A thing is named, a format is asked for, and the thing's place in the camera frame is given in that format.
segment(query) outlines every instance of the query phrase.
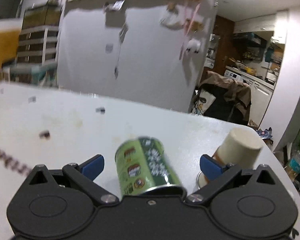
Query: green can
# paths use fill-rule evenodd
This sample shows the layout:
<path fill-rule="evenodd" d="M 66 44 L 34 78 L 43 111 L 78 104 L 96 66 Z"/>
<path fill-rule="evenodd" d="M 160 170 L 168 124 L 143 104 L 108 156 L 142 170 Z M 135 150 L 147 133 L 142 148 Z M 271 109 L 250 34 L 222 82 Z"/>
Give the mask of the green can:
<path fill-rule="evenodd" d="M 162 143 L 150 137 L 124 142 L 115 153 L 115 163 L 122 195 L 176 194 L 185 189 L 169 167 Z"/>

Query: beige cup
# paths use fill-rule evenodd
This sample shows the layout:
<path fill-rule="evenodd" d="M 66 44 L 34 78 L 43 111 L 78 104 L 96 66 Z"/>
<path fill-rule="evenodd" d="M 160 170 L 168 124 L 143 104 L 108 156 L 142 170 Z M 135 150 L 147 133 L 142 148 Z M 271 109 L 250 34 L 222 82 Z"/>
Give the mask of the beige cup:
<path fill-rule="evenodd" d="M 221 165 L 238 164 L 242 169 L 252 169 L 264 146 L 262 139 L 243 128 L 233 128 L 212 156 Z M 198 174 L 197 186 L 203 187 L 209 181 L 202 172 Z"/>

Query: teal bottle label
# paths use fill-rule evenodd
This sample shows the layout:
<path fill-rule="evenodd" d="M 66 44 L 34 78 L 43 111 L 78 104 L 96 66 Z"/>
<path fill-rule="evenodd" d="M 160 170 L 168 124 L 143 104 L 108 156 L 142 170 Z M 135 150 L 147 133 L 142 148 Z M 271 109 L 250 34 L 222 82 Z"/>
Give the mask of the teal bottle label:
<path fill-rule="evenodd" d="M 300 165 L 296 162 L 295 159 L 291 159 L 289 162 L 289 167 L 297 174 L 300 173 Z"/>

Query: kitchen counter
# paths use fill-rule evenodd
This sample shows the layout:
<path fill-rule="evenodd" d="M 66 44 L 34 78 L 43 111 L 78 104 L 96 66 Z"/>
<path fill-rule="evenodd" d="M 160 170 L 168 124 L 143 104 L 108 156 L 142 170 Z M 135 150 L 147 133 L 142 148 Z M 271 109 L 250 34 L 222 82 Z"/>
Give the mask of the kitchen counter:
<path fill-rule="evenodd" d="M 104 107 L 104 114 L 96 108 Z M 66 163 L 83 163 L 96 154 L 105 159 L 103 172 L 94 180 L 120 197 L 114 154 L 126 140 L 138 136 L 158 138 L 170 165 L 188 194 L 196 190 L 202 154 L 212 156 L 229 131 L 241 127 L 205 116 L 178 113 L 96 94 L 71 93 L 20 83 L 0 83 L 0 149 L 28 167 L 44 163 L 60 169 Z M 39 133 L 49 130 L 49 139 Z M 300 196 L 286 172 L 264 144 L 255 164 L 268 164 L 298 207 L 294 228 L 300 240 Z M 6 169 L 0 160 L 0 240 L 12 237 L 7 221 L 8 203 L 25 176 Z"/>
<path fill-rule="evenodd" d="M 241 70 L 239 70 L 237 68 L 226 66 L 226 69 L 231 70 L 232 72 L 235 72 L 235 73 L 240 74 L 242 76 L 245 76 L 247 78 L 250 78 L 250 79 L 254 80 L 255 82 L 258 82 L 258 83 L 266 86 L 267 88 L 270 88 L 271 90 L 274 90 L 274 85 L 271 85 L 268 82 L 266 82 L 266 81 L 264 81 L 264 80 L 262 80 L 260 78 L 257 78 L 255 76 L 249 75 L 249 74 L 247 74 L 247 73 L 245 73 L 245 72 L 243 72 L 243 71 L 241 71 Z"/>

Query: triangular hole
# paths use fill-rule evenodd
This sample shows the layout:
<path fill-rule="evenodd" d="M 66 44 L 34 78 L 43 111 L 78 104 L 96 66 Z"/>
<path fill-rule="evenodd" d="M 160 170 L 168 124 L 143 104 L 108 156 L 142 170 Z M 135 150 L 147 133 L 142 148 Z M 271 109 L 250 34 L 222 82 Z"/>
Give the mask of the triangular hole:
<path fill-rule="evenodd" d="M 33 179 L 30 182 L 30 185 L 35 185 L 35 184 L 40 184 L 40 183 L 47 183 L 48 180 L 46 179 L 46 177 L 44 176 L 42 171 L 38 171 L 35 176 L 33 177 Z"/>
<path fill-rule="evenodd" d="M 272 179 L 268 171 L 261 171 L 259 178 L 257 179 L 259 183 L 271 184 L 274 185 L 275 182 Z"/>

